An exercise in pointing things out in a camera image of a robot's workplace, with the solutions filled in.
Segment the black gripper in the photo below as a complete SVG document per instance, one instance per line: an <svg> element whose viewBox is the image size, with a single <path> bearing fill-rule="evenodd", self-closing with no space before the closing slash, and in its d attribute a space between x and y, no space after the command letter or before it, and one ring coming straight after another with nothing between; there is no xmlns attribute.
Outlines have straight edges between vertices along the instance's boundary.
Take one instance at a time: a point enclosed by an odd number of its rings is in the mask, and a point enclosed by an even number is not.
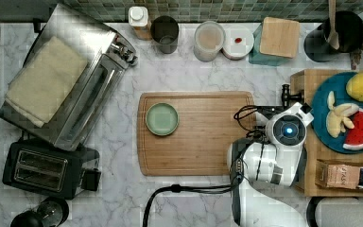
<svg viewBox="0 0 363 227"><path fill-rule="evenodd" d="M290 85L289 84L283 84L282 85L282 106L287 109L292 104L296 102L302 102L303 101L303 90L300 90L296 95L292 95L290 93Z"/></svg>

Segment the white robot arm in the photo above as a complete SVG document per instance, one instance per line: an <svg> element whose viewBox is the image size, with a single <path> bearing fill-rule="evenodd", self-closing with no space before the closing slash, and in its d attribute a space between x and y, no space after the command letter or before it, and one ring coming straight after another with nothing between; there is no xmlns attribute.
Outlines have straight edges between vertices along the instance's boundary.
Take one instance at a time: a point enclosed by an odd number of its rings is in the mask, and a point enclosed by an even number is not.
<svg viewBox="0 0 363 227"><path fill-rule="evenodd" d="M267 119L260 131L252 129L228 149L232 184L232 212L239 227L320 227L318 204L309 205L305 216L291 206L266 196L251 185L253 181L291 186L297 179L307 126L314 120L307 104L252 108Z"/></svg>

